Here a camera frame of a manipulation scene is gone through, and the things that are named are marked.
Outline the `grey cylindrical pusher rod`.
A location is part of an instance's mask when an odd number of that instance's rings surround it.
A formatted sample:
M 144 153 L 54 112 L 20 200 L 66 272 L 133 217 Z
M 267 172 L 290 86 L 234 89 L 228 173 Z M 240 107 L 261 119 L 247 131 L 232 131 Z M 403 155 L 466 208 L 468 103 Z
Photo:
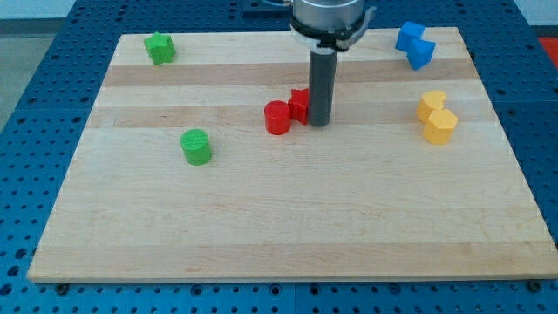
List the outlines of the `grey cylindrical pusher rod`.
M 330 123 L 337 54 L 310 53 L 308 122 L 312 126 Z

